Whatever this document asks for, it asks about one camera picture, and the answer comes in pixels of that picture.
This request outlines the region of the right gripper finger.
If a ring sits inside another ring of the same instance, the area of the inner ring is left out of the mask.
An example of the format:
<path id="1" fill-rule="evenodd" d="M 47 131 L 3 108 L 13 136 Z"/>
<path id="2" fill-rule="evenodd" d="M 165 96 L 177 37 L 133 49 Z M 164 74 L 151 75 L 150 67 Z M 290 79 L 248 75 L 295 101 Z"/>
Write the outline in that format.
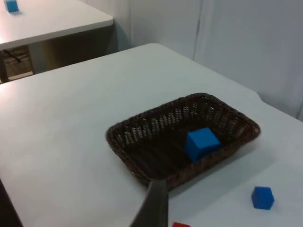
<path id="1" fill-rule="evenodd" d="M 151 181 L 144 202 L 130 226 L 167 227 L 168 207 L 169 199 L 166 180 Z"/>

